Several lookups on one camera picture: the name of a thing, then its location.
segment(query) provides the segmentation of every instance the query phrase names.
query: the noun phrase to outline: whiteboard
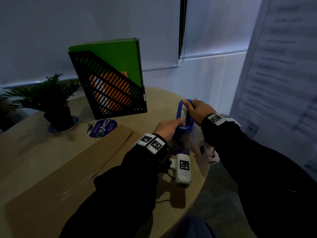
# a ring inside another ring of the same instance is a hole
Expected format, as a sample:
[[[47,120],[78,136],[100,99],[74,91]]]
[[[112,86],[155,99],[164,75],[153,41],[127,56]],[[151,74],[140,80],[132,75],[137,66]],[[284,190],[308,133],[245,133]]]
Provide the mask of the whiteboard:
[[[230,114],[317,181],[316,20],[317,0],[263,0]]]
[[[262,0],[188,0],[185,58],[247,51]]]
[[[1,0],[3,88],[63,73],[77,77],[68,47],[139,38],[142,70],[178,66],[180,0]]]

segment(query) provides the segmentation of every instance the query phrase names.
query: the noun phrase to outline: green plant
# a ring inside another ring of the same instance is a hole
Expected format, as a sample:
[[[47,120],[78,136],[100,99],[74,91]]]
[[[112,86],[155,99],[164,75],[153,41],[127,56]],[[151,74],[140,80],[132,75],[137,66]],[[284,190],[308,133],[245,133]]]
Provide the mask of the green plant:
[[[46,77],[43,83],[36,84],[31,88],[13,88],[5,92],[3,96],[22,97],[9,104],[11,108],[32,108],[43,112],[48,110],[68,107],[68,98],[73,95],[81,86],[78,81],[70,80],[68,83],[59,82],[62,74],[55,74],[53,77]]]

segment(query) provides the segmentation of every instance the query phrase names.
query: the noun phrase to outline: person's right hand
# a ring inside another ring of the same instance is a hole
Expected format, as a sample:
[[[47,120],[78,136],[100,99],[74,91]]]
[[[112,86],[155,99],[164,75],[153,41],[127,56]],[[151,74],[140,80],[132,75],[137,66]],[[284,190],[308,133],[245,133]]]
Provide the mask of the person's right hand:
[[[197,99],[192,101],[192,104],[196,107],[196,109],[194,109],[192,104],[186,99],[183,99],[182,102],[187,108],[190,116],[198,126],[201,125],[201,122],[208,114],[216,113],[216,110],[214,110],[209,104],[206,104],[203,101],[199,101]]]

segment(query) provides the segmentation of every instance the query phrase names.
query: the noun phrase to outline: brown cardboard box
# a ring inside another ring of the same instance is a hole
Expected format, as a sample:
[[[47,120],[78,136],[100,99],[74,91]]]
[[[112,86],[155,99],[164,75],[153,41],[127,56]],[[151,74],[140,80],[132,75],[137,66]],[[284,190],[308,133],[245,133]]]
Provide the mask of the brown cardboard box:
[[[5,205],[13,237],[58,237],[94,191],[93,180],[120,165],[140,134],[120,125]]]

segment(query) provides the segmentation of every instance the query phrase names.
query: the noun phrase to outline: black sleeve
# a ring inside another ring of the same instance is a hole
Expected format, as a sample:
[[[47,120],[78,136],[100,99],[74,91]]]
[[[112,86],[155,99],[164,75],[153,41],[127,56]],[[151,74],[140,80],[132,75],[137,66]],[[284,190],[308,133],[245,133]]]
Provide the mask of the black sleeve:
[[[120,166],[97,176],[96,191],[67,221],[60,237],[134,237],[155,207],[157,159],[136,145]]]
[[[204,139],[238,184],[255,235],[305,237],[313,232],[317,183],[286,156],[249,139],[234,122],[217,126],[208,116],[201,124]]]

